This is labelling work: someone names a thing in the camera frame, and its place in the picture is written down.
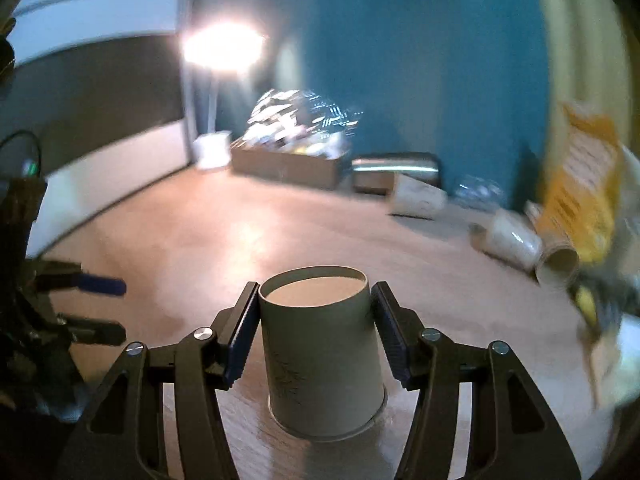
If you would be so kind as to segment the grey knitted cloth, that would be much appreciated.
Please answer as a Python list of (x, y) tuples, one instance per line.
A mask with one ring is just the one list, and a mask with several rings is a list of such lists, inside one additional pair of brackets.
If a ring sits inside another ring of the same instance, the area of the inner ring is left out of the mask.
[(570, 298), (593, 333), (614, 330), (624, 314), (639, 316), (639, 275), (580, 271)]

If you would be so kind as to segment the paper cup lying open end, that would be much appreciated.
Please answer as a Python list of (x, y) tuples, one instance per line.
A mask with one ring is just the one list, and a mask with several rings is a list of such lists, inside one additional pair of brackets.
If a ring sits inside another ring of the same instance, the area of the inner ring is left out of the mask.
[(580, 258), (571, 244), (558, 243), (544, 248), (534, 269), (539, 284), (545, 288), (567, 289), (580, 268)]

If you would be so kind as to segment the paper cup lying left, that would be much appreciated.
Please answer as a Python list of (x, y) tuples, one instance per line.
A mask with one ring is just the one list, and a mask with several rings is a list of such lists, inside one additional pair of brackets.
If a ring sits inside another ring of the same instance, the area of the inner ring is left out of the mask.
[(405, 174), (396, 174), (387, 196), (388, 212), (393, 216), (433, 220), (445, 209), (447, 193)]

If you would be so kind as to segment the white desk lamp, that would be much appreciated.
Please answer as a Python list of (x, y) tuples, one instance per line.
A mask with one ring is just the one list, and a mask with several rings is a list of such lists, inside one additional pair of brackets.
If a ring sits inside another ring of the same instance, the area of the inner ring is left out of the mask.
[(265, 43), (256, 27), (231, 18), (213, 21), (183, 38), (198, 170), (219, 170), (231, 162), (231, 133), (217, 126), (221, 86), (227, 79), (247, 75), (262, 58)]

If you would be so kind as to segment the steel tumbler lying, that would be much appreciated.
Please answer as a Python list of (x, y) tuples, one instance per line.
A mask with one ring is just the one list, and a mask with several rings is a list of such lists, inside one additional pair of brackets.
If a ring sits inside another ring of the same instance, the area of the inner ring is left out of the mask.
[(431, 153), (361, 155), (352, 160), (352, 188), (358, 193), (386, 195), (398, 174), (438, 188), (442, 185), (440, 161)]

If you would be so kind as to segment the crumpled clear plastic wrap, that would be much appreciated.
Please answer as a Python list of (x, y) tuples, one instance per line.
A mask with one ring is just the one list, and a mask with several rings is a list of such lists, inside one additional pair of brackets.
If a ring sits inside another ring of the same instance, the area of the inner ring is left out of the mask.
[(504, 204), (502, 188), (493, 180), (464, 176), (454, 188), (454, 202), (463, 208), (493, 212)]

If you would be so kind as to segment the beige paper cup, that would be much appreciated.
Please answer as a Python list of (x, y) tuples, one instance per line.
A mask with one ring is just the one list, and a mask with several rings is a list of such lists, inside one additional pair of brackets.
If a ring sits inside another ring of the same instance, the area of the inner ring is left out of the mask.
[(367, 275), (349, 266), (306, 266), (258, 290), (269, 409), (289, 434), (351, 438), (384, 410)]

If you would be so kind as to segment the cardboard box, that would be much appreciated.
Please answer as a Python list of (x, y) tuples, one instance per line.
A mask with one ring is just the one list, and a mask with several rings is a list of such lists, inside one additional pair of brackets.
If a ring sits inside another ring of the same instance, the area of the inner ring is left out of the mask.
[(349, 158), (282, 153), (247, 148), (241, 140), (231, 144), (231, 169), (236, 174), (258, 177), (285, 184), (334, 190), (343, 180)]

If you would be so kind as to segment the yellow curtain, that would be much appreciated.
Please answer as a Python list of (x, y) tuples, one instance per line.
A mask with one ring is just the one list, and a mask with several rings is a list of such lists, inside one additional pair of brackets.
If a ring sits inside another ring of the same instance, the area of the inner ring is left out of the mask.
[(559, 165), (567, 135), (562, 105), (580, 101), (614, 120), (639, 151), (639, 41), (613, 0), (539, 0), (549, 63), (544, 175)]

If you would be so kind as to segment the teal curtain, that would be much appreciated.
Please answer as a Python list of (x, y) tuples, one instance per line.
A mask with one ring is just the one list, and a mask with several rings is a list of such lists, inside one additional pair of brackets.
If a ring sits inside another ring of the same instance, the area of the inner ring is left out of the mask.
[(216, 124), (244, 132), (270, 89), (307, 89), (358, 113), (356, 154), (427, 152), (442, 183), (535, 193), (549, 104), (539, 0), (193, 0), (193, 23), (252, 25), (262, 62), (223, 81)]

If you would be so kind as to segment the paper cup lying middle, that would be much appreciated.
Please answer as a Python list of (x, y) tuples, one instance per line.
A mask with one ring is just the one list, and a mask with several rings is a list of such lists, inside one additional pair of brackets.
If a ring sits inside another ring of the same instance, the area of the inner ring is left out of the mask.
[(498, 209), (487, 226), (470, 225), (470, 241), (479, 252), (530, 273), (544, 250), (541, 237), (514, 211)]

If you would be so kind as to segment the clear plastic snack bag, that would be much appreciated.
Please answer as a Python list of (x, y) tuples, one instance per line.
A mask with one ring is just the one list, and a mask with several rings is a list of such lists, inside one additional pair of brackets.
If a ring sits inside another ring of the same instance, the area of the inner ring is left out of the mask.
[(361, 117), (311, 90), (271, 89), (250, 112), (240, 147), (338, 159), (352, 149)]

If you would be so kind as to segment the paper cup lying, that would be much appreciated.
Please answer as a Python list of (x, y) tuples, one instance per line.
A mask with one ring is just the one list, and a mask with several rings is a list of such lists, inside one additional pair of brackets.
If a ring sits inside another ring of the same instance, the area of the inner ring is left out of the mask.
[(433, 220), (445, 209), (447, 193), (405, 174), (396, 174), (387, 196), (388, 212), (393, 216)]
[(498, 209), (487, 226), (470, 225), (470, 241), (479, 252), (530, 273), (544, 250), (541, 237), (514, 211)]

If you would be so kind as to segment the yellow paper bag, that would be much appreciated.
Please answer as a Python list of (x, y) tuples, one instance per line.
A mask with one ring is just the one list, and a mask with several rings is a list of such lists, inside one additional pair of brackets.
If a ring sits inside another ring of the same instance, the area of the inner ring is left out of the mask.
[(563, 105), (567, 138), (549, 182), (541, 235), (566, 238), (585, 264), (602, 262), (611, 249), (620, 203), (622, 146), (613, 119), (584, 103)]

